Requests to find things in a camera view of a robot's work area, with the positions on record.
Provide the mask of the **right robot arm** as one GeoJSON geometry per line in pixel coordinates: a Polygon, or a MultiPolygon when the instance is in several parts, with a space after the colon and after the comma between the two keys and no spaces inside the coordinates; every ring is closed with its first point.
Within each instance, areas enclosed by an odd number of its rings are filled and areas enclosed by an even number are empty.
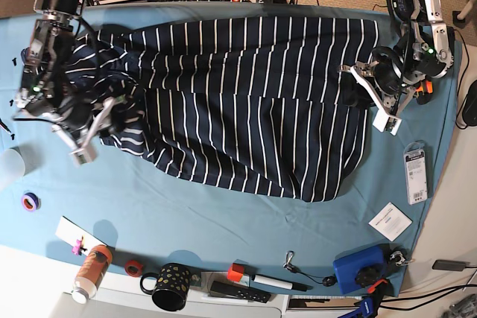
{"type": "Polygon", "coordinates": [[[110,131],[113,109],[123,97],[95,101],[80,92],[66,76],[80,28],[89,34],[94,60],[100,59],[94,30],[82,17],[87,0],[35,0],[36,20],[26,51],[21,86],[15,97],[14,121],[40,121],[51,125],[70,148],[76,165],[93,162],[97,153],[92,139],[110,131]]]}

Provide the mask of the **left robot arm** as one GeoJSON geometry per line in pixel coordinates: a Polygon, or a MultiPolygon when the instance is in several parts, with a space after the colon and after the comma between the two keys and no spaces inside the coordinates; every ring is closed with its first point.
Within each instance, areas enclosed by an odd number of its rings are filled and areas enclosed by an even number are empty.
{"type": "Polygon", "coordinates": [[[442,78],[454,63],[454,37],[443,20],[440,0],[386,0],[397,44],[376,46],[368,63],[342,65],[374,102],[373,126],[397,134],[400,113],[412,99],[432,99],[434,79],[442,78]]]}

